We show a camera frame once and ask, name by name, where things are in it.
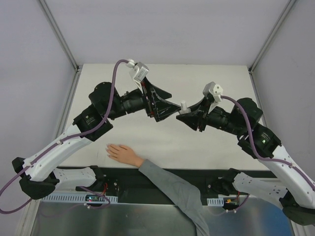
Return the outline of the clear nail polish bottle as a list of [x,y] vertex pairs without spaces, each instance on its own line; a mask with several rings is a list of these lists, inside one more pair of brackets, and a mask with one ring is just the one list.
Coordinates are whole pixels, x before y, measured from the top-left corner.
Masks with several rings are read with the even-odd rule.
[[179,114],[183,115],[183,114],[187,114],[190,113],[191,109],[187,106],[186,101],[181,101],[181,109],[179,111]]

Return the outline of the right aluminium frame post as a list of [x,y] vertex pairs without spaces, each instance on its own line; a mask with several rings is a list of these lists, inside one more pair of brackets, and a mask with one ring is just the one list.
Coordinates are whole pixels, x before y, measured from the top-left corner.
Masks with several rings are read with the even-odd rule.
[[262,60],[264,54],[267,52],[268,48],[270,47],[273,39],[276,37],[277,33],[283,26],[285,20],[288,18],[289,14],[293,10],[297,0],[288,0],[284,9],[282,10],[281,14],[279,15],[278,19],[276,20],[275,24],[273,25],[271,31],[269,32],[267,38],[265,39],[263,45],[261,46],[258,54],[256,55],[255,59],[248,67],[249,74],[252,75],[255,69],[257,68],[258,64]]

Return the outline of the aluminium frame post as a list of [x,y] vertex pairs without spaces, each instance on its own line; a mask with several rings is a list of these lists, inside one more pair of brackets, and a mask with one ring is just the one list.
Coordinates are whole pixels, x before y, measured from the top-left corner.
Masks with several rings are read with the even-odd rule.
[[271,31],[269,32],[267,38],[265,39],[263,45],[261,46],[258,54],[256,55],[255,59],[248,67],[249,74],[252,75],[255,69],[257,68],[258,64],[262,60],[264,54],[267,52],[268,48],[270,47],[273,39],[276,37],[277,33],[283,26],[285,20],[288,18],[289,14],[293,10],[297,0],[288,0],[284,9],[282,10],[281,14],[279,15],[278,19],[276,20],[275,24],[273,25]]
[[37,1],[39,6],[41,7],[43,14],[45,15],[56,39],[58,40],[63,52],[65,53],[68,61],[70,62],[71,66],[73,67],[74,70],[78,70],[79,65],[76,61],[76,59],[73,56],[73,53],[71,52],[71,49],[69,47],[69,45],[67,44],[63,33],[60,30],[60,27],[58,26],[58,23],[47,3],[47,1],[45,0],[38,0]]

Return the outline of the grey sleeved forearm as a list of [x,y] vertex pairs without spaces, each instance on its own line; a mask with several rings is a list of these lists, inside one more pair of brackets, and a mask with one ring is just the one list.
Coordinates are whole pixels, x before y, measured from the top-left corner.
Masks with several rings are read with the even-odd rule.
[[150,160],[144,160],[139,171],[193,222],[198,236],[210,235],[209,227],[203,215],[201,194],[197,187],[162,169]]

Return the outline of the person's hand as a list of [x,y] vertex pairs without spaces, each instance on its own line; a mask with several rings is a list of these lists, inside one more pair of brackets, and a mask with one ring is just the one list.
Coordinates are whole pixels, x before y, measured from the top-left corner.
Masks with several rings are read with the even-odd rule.
[[108,144],[106,147],[108,157],[127,165],[139,168],[144,159],[138,156],[133,149],[124,145]]

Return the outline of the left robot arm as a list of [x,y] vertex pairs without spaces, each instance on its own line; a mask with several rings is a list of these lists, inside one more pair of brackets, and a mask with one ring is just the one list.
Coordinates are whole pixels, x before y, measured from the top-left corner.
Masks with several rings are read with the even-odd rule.
[[12,161],[20,174],[22,191],[31,199],[42,199],[57,189],[80,186],[99,191],[104,179],[97,166],[63,170],[58,166],[80,149],[92,144],[109,132],[111,120],[145,110],[150,118],[159,122],[180,111],[181,107],[169,101],[172,95],[154,85],[147,78],[140,87],[120,96],[111,82],[98,84],[89,94],[91,104],[82,111],[72,125],[46,149],[29,158],[17,157]]

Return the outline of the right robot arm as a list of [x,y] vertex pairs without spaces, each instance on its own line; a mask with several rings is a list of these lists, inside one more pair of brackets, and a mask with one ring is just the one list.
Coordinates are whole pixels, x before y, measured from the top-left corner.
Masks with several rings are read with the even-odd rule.
[[241,150],[267,167],[283,186],[266,184],[241,171],[230,169],[230,174],[220,181],[217,191],[225,195],[235,191],[255,195],[276,205],[296,224],[313,225],[314,180],[293,160],[275,133],[259,124],[263,111],[251,98],[234,100],[222,96],[222,99],[234,104],[230,113],[217,106],[212,95],[207,95],[190,107],[182,102],[176,118],[195,131],[202,132],[206,126],[211,126],[235,135]]

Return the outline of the left aluminium frame post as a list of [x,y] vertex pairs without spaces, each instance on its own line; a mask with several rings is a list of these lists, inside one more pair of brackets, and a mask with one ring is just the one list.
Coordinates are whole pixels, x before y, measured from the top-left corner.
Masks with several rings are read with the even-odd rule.
[[67,44],[63,33],[60,30],[60,27],[58,26],[58,23],[47,3],[47,1],[45,0],[38,0],[37,1],[39,6],[41,7],[43,14],[45,15],[56,39],[58,40],[63,52],[65,53],[68,61],[70,62],[71,66],[73,67],[74,70],[78,70],[79,65],[76,61],[76,59],[73,56],[73,53],[71,52],[71,49],[69,47],[69,45]]

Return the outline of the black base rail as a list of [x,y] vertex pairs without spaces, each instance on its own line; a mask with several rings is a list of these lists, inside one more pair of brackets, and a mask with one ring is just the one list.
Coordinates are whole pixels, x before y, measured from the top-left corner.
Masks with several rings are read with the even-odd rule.
[[98,168],[96,170],[96,182],[87,189],[100,192],[105,191],[110,196],[118,197],[119,203],[126,204],[156,204],[170,205],[174,201],[167,195],[174,190],[179,182],[188,184],[194,190],[199,191],[199,199],[202,205],[206,205],[207,199],[216,198],[219,195],[229,196],[238,194],[232,186],[232,179],[240,173],[239,170],[184,170],[166,169],[164,173],[169,176],[161,183],[161,177],[153,180],[140,172],[139,169],[127,168]]

